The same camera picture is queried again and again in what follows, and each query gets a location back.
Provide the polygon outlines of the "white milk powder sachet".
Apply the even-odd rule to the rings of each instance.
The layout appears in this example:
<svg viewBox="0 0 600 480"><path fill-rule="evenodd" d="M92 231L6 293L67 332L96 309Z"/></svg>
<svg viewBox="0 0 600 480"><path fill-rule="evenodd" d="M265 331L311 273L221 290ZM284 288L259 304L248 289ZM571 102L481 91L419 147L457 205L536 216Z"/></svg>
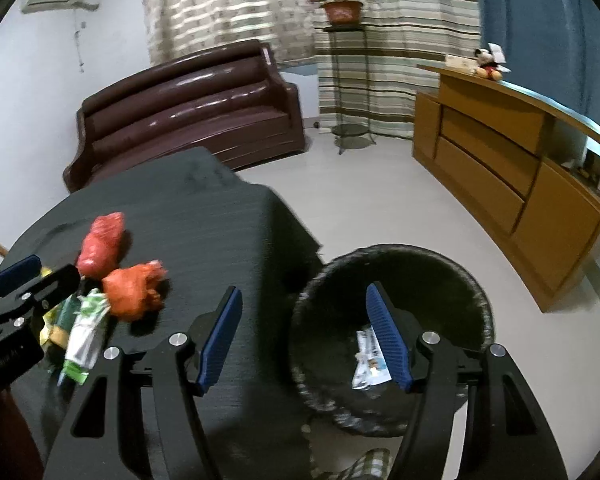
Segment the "white milk powder sachet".
<svg viewBox="0 0 600 480"><path fill-rule="evenodd" d="M355 353L356 367L351 386L354 390L367 390L392 378L385 357L382 354L373 327L365 327L356 332L358 351Z"/></svg>

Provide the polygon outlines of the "black round trash bin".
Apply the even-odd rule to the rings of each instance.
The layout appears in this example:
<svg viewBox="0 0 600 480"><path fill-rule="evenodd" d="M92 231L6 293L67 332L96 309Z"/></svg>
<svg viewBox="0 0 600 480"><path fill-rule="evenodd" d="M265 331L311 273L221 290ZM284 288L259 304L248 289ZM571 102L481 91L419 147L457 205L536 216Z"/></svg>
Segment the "black round trash bin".
<svg viewBox="0 0 600 480"><path fill-rule="evenodd" d="M354 388L358 334L373 330L388 379ZM422 335L471 353L495 339L486 293L458 263L413 245L360 248L326 264L300 294L291 371L304 404L351 434L400 437L429 361Z"/></svg>

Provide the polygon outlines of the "yellow crumpled wrapper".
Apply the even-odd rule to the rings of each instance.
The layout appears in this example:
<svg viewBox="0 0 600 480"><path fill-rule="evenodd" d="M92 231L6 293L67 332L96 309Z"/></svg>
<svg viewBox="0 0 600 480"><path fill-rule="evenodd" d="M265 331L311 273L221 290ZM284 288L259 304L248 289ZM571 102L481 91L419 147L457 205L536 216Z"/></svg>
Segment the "yellow crumpled wrapper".
<svg viewBox="0 0 600 480"><path fill-rule="evenodd" d="M40 341L40 346L45 347L46 344L50 341L50 334L52 333L52 329L56 324L58 314L61 310L61 307L64 304L61 302L57 306L51 308L43 315L43 327L38 334L38 340Z"/></svg>

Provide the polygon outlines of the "white green wrapper tube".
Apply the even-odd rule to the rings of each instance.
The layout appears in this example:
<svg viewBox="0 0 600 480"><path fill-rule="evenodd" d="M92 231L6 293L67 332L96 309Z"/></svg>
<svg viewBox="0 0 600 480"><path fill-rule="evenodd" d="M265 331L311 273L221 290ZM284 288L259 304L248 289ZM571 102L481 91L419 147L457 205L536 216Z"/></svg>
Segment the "white green wrapper tube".
<svg viewBox="0 0 600 480"><path fill-rule="evenodd" d="M102 351L105 339L109 304L106 295L92 288L81 299L80 313L70 333L58 385L71 379L83 385Z"/></svg>

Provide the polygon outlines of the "orange crumpled plastic bag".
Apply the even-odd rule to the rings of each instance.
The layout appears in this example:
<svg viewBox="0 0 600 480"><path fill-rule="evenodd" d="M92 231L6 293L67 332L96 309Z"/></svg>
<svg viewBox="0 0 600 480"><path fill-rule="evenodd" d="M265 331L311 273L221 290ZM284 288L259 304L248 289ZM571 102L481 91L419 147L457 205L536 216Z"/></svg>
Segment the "orange crumpled plastic bag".
<svg viewBox="0 0 600 480"><path fill-rule="evenodd" d="M167 273L159 260L110 272L102 280L110 314L120 321L134 322L146 312L161 310L163 298L159 286Z"/></svg>

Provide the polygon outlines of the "dark grey table cloth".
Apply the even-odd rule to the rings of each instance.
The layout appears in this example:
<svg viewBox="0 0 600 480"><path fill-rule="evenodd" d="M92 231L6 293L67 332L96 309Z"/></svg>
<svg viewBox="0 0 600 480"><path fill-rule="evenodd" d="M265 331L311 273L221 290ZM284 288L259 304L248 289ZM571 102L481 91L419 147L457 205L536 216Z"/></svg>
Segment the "dark grey table cloth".
<svg viewBox="0 0 600 480"><path fill-rule="evenodd" d="M237 287L242 318L219 382L197 400L202 426L227 479L308 478L308 414L289 349L294 303L320 270L317 242L272 190L193 148L71 194L15 241L7 261L73 262L93 220L115 211L129 232L123 264L160 261L169 290L161 311L117 325L112 343L155 348Z"/></svg>

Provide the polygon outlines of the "wooden tv cabinet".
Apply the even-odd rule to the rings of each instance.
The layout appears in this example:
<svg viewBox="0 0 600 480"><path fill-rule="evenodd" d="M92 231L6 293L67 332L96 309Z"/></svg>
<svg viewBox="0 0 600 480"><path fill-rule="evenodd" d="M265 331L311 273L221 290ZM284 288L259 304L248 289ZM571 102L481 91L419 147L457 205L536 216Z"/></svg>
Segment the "wooden tv cabinet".
<svg viewBox="0 0 600 480"><path fill-rule="evenodd" d="M600 126L539 93L437 67L415 100L413 156L474 216L542 311L600 253Z"/></svg>

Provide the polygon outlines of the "dark brown leather sofa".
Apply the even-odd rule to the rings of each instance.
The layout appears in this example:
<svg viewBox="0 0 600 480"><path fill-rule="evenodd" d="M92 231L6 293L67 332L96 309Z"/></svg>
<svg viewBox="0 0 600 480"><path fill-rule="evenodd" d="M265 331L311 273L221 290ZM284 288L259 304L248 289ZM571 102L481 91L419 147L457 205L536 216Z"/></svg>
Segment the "dark brown leather sofa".
<svg viewBox="0 0 600 480"><path fill-rule="evenodd" d="M272 48L251 39L197 51L126 77L76 112L78 148L64 170L71 193L190 148L230 169L306 150L299 91Z"/></svg>

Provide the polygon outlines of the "mickey mouse plush toy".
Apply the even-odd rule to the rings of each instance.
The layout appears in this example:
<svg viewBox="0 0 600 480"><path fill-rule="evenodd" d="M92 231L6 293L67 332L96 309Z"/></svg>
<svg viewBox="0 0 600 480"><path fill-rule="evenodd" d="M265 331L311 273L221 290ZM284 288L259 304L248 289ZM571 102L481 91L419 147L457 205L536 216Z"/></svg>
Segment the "mickey mouse plush toy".
<svg viewBox="0 0 600 480"><path fill-rule="evenodd" d="M474 74L483 79L501 81L504 74L510 69L505 66L506 58L502 47L498 44L488 44L486 48L478 48L474 51L477 63Z"/></svg>

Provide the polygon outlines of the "small box on cabinet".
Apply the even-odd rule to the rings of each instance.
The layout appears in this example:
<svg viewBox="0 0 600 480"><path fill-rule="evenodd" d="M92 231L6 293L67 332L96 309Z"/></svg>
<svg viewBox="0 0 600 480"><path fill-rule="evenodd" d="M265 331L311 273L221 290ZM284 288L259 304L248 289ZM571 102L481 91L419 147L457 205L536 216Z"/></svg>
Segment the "small box on cabinet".
<svg viewBox="0 0 600 480"><path fill-rule="evenodd" d="M459 70L468 74L473 73L479 67L478 62L474 58L452 54L445 55L444 65L450 70Z"/></svg>

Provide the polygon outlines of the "black metal plant stand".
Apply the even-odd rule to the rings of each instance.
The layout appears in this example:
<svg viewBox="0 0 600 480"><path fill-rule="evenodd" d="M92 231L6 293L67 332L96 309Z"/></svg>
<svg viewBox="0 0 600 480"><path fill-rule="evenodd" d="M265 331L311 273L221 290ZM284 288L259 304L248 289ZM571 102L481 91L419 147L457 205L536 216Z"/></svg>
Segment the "black metal plant stand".
<svg viewBox="0 0 600 480"><path fill-rule="evenodd" d="M376 143L370 117L370 44L365 26L361 24L329 25L325 32L334 92L335 125L330 132L338 154L343 155L352 141L366 139L370 144Z"/></svg>

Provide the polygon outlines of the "blue curtain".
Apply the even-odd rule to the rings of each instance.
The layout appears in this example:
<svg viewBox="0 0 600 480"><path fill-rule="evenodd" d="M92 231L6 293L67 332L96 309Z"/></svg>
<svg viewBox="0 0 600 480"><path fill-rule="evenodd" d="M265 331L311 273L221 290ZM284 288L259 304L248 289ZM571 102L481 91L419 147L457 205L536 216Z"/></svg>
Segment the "blue curtain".
<svg viewBox="0 0 600 480"><path fill-rule="evenodd" d="M600 125L600 10L593 0L479 0L482 38L509 80Z"/></svg>

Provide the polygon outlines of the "potted plant terracotta pot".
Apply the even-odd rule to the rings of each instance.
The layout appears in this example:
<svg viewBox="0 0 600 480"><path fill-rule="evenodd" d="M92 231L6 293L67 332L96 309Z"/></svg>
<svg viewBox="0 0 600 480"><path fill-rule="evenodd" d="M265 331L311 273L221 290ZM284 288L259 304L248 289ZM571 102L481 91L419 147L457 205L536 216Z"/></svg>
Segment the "potted plant terracotta pot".
<svg viewBox="0 0 600 480"><path fill-rule="evenodd" d="M310 0L317 4L327 16L330 26L349 26L361 23L364 0Z"/></svg>

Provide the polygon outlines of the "striped beige curtain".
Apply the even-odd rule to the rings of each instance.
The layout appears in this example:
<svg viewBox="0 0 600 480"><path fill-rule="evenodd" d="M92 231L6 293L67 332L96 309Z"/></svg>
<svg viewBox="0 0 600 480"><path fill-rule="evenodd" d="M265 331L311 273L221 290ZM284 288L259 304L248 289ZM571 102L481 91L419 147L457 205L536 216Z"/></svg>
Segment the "striped beige curtain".
<svg viewBox="0 0 600 480"><path fill-rule="evenodd" d="M335 125L329 26L310 0L143 0L151 62L235 41L267 42L282 67L317 70L320 121ZM481 42L478 0L364 0L361 25L370 44L372 130L408 139L415 99L437 87L424 64L471 55Z"/></svg>

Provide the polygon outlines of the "white wall air conditioner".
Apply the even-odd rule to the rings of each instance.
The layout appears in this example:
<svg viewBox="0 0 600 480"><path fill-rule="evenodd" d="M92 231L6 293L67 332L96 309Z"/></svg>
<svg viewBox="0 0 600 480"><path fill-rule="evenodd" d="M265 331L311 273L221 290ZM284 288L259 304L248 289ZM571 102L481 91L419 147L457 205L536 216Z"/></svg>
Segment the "white wall air conditioner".
<svg viewBox="0 0 600 480"><path fill-rule="evenodd" d="M20 11L23 14L56 10L84 10L95 12L98 9L98 3L89 3L86 0L23 0L20 4Z"/></svg>

